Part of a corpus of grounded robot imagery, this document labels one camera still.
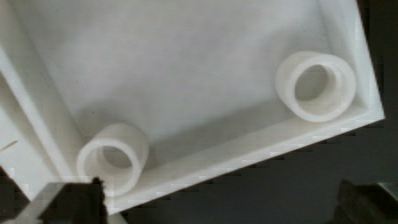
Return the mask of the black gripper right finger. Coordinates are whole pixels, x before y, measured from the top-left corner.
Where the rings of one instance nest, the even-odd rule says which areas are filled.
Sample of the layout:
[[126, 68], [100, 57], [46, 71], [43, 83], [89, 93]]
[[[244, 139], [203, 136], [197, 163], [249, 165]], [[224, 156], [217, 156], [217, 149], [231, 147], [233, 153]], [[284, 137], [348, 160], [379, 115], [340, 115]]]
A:
[[398, 224], [398, 183], [341, 181], [329, 224]]

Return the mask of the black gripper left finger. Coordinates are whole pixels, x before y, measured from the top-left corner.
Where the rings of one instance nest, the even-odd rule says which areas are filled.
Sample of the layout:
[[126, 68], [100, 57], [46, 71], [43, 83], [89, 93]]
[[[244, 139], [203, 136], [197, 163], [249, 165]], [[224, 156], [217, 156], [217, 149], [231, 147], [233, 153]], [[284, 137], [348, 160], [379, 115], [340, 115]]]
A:
[[13, 224], [109, 224], [101, 179], [50, 183]]

